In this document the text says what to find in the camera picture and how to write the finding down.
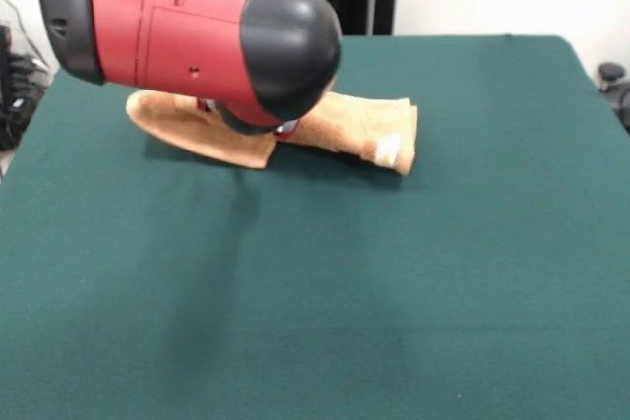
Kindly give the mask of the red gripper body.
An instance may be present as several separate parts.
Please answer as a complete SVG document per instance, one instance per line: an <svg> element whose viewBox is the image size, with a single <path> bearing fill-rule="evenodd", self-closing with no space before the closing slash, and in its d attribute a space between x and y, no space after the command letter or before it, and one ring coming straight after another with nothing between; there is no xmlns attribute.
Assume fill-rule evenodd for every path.
<svg viewBox="0 0 630 420"><path fill-rule="evenodd" d="M198 98L197 109L220 118L231 130L247 136L271 134L278 140L286 141L294 133L299 124L299 120L295 119L284 122L275 128L256 127L242 122L235 117L224 104L210 99Z"/></svg>

